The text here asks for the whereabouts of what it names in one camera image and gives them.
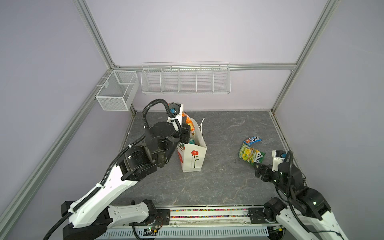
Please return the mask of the orange Fox's fruits bag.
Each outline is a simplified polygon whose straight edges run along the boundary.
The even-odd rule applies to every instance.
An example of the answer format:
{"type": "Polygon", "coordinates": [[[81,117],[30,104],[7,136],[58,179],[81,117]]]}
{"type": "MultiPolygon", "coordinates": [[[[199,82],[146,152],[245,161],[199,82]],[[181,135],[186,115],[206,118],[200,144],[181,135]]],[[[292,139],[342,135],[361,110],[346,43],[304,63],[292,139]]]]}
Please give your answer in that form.
{"type": "Polygon", "coordinates": [[[192,136],[194,136],[196,132],[195,125],[192,119],[189,117],[189,115],[186,112],[182,112],[182,121],[183,121],[183,124],[190,126],[190,133],[192,136]]]}

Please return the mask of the white floral paper bag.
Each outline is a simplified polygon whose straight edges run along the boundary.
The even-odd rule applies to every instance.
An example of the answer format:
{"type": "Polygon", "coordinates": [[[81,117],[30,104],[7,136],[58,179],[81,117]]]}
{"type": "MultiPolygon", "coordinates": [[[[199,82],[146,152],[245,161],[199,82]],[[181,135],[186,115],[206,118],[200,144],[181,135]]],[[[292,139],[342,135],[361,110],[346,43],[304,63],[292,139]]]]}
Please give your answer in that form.
{"type": "Polygon", "coordinates": [[[207,145],[202,133],[202,123],[199,125],[194,119],[192,119],[192,122],[195,127],[195,143],[179,143],[177,147],[179,160],[184,173],[200,171],[207,153],[207,145]]]}

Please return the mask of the green Fox's spring tea bag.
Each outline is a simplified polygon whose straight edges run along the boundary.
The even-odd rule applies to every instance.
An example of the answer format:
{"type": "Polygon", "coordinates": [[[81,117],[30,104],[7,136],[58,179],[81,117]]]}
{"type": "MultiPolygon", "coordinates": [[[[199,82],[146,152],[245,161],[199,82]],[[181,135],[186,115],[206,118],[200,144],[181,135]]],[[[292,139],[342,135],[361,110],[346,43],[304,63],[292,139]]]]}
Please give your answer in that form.
{"type": "Polygon", "coordinates": [[[262,163],[265,157],[264,152],[260,152],[245,143],[242,144],[239,150],[239,158],[254,165],[254,163],[262,163]]]}

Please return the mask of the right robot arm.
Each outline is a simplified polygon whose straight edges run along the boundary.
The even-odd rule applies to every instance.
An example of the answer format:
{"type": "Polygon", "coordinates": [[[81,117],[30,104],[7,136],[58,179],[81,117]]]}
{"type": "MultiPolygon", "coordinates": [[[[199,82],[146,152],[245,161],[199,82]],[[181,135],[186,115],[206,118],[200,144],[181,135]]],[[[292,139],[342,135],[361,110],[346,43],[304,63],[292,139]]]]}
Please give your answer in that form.
{"type": "Polygon", "coordinates": [[[254,163],[255,176],[283,194],[265,203],[264,219],[298,240],[346,240],[325,197],[306,185],[302,171],[294,165],[293,152],[273,151],[272,156],[271,165],[254,163]]]}

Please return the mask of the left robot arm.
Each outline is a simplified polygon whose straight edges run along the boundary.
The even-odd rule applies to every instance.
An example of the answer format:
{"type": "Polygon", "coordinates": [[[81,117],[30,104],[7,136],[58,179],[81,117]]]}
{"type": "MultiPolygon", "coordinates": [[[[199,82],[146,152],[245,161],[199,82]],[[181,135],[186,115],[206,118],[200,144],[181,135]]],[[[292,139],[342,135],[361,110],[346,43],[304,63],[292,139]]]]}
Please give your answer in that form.
{"type": "Polygon", "coordinates": [[[151,200],[117,207],[112,202],[123,192],[148,175],[168,164],[180,143],[190,140],[190,126],[182,121],[184,105],[155,99],[142,112],[144,134],[125,147],[108,166],[103,178],[86,195],[77,201],[61,205],[62,217],[45,234],[63,228],[65,240],[95,240],[118,224],[149,225],[158,218],[158,211],[151,200]]]}

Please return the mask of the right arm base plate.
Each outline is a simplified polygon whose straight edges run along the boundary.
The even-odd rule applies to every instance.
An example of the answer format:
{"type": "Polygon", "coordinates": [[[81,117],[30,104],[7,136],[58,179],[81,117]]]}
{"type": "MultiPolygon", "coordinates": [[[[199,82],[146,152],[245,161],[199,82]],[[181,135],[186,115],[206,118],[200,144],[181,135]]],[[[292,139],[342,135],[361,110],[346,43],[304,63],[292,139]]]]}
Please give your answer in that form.
{"type": "Polygon", "coordinates": [[[247,216],[250,218],[251,224],[267,224],[264,207],[248,208],[247,216]]]}

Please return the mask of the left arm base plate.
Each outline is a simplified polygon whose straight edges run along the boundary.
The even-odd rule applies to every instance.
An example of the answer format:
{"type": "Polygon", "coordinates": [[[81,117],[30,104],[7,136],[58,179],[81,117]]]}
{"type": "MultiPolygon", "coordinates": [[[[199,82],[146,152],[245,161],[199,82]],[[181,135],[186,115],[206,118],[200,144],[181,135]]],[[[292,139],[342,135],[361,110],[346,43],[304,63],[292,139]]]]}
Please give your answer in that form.
{"type": "Polygon", "coordinates": [[[168,226],[171,220],[170,209],[157,209],[157,215],[154,220],[150,223],[152,226],[168,226]]]}

